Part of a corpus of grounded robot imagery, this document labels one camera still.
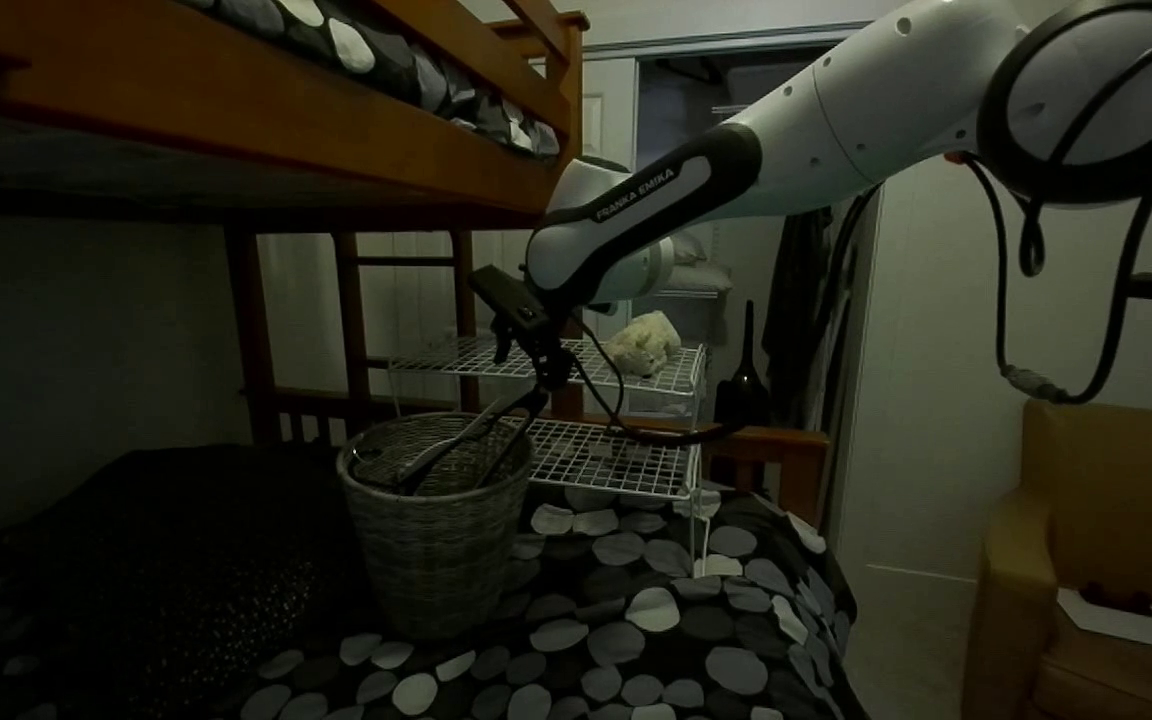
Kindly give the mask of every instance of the robotic arm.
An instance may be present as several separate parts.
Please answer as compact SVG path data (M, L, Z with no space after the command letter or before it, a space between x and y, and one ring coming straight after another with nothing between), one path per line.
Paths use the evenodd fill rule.
M1152 0L1039 29L1005 0L912 0L631 174L576 160L525 284L480 275L480 295L501 333L554 353L579 303L647 292L680 223L825 207L929 154L980 154L1039 203L1152 193Z

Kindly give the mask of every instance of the black and white blanket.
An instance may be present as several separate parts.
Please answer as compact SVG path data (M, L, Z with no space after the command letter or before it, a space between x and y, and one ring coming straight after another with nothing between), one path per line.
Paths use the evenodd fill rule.
M857 600L755 494L700 538L668 504L533 489L496 617L412 644L327 485L248 449L136 451L4 530L0 717L865 717Z
M369 2L333 0L186 0L244 33L335 66L378 93L420 103L453 124L477 127L505 147L556 154L561 140L549 124L525 117L508 98L477 89L455 65L412 44Z

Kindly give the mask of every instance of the wire rack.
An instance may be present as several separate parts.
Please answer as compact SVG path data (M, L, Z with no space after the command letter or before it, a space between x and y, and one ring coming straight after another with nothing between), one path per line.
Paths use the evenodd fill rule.
M537 418L533 449L533 485L647 498L687 498L700 466L700 449L635 442L574 418Z
M569 353L583 365L588 378L601 386L616 386L616 371L596 353L588 337L566 341ZM480 377L480 378L529 378L533 361L525 353L508 353L505 365L496 365L496 341L493 337L455 337L453 344L442 344L426 353L420 361L401 361L404 371L449 371L449 377ZM654 395L695 395L705 382L705 348L684 344L680 357L661 369L654 378L623 377L623 393L654 393Z

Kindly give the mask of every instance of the wicker basket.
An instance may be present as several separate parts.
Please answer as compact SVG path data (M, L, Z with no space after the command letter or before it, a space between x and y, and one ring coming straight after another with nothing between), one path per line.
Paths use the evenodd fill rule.
M335 454L378 609L407 639L472 633L508 582L533 458L515 422L501 418L489 434L453 449L417 492L394 492L394 466L466 422L467 416L455 410L401 416L361 432Z

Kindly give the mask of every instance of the bunk bed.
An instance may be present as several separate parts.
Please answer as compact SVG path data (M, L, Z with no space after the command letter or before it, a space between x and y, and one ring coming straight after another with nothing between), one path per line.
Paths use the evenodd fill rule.
M129 451L0 530L0 717L865 717L839 664L850 582L755 494L714 520L729 580L692 580L666 504L616 504L604 530L640 555L596 549L604 530L549 538L529 559L561 559L521 577L472 649L412 649L369 600L333 465L284 449L322 449L333 418L356 432L378 405L351 322L347 395L277 386L255 237L333 233L347 321L351 233L453 233L466 286L467 233L537 223L579 152L583 16L508 6L480 24L453 0L0 0L0 215L224 223L255 441ZM341 35L449 74L369 83L361 65L388 60ZM825 449L795 434L793 465ZM521 530L569 498L537 489ZM666 618L623 618L643 587L668 587Z

